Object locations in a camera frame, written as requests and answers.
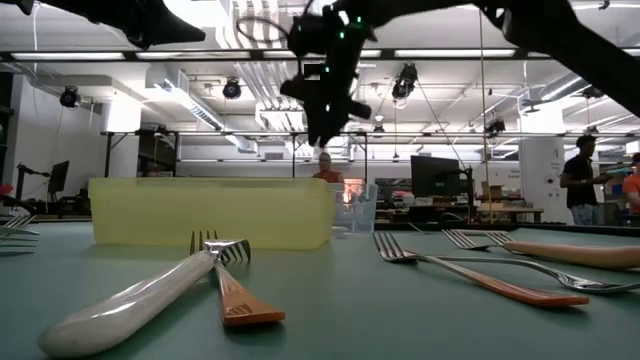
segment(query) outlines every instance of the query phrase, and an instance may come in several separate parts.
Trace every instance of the computer monitor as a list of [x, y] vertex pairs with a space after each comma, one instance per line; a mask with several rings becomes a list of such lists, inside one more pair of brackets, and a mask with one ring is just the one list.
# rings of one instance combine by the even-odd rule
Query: computer monitor
[[413, 195], [417, 198], [456, 196], [463, 192], [458, 160], [412, 156], [411, 183]]
[[67, 172], [69, 172], [69, 161], [61, 162], [53, 165], [51, 176], [49, 177], [49, 188], [47, 192], [54, 194], [64, 191], [64, 183], [67, 181]]

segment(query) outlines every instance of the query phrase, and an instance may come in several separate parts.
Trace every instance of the yellow plastic bin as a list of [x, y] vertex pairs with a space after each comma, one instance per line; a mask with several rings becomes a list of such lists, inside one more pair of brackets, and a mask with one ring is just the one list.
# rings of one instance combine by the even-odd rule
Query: yellow plastic bin
[[188, 246], [192, 231], [255, 249], [315, 249], [331, 237], [335, 196], [319, 179], [92, 179], [97, 244]]

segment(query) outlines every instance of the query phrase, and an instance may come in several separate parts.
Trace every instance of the wooden fork handle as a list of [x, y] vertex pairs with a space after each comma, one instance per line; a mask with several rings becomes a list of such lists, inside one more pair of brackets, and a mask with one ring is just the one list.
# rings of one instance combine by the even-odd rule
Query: wooden fork handle
[[220, 284], [220, 306], [222, 323], [238, 326], [282, 321], [286, 313], [267, 305], [245, 289], [229, 274], [220, 261], [216, 261], [216, 272]]
[[516, 286], [432, 256], [421, 255], [420, 260], [440, 265], [486, 289], [523, 303], [544, 307], [584, 305], [589, 303], [589, 298], [586, 296], [554, 294]]
[[528, 255], [604, 269], [640, 268], [640, 246], [583, 247], [510, 241], [504, 244], [504, 248]]

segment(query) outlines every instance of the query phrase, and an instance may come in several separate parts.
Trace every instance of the person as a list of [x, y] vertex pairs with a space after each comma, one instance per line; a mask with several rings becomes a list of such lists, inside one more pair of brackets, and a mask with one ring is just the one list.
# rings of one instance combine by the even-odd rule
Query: person
[[313, 175], [316, 179], [324, 179], [329, 184], [344, 183], [342, 174], [338, 171], [331, 171], [331, 155], [323, 152], [318, 159], [320, 172]]
[[[627, 194], [627, 201], [631, 204], [631, 215], [640, 216], [640, 153], [631, 158], [633, 174], [624, 179], [622, 191]], [[634, 227], [640, 227], [640, 219], [631, 221]]]
[[604, 184], [611, 176], [603, 174], [593, 177], [591, 156], [596, 149], [596, 138], [584, 135], [576, 146], [580, 153], [564, 165], [560, 187], [567, 189], [567, 207], [576, 225], [598, 225], [600, 223], [598, 201], [593, 185]]

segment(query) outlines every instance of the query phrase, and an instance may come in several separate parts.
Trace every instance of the person in orange shirt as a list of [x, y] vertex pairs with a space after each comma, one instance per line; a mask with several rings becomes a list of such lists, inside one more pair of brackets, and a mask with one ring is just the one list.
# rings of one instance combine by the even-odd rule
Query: person in orange shirt
[[329, 184], [344, 183], [342, 173], [338, 171], [331, 171], [331, 155], [323, 152], [318, 159], [320, 165], [320, 172], [313, 175], [316, 179], [324, 179]]
[[[622, 190], [627, 194], [627, 200], [631, 203], [631, 214], [640, 215], [640, 153], [633, 155], [631, 166], [633, 175], [624, 179]], [[640, 227], [640, 220], [632, 221], [633, 226]]]

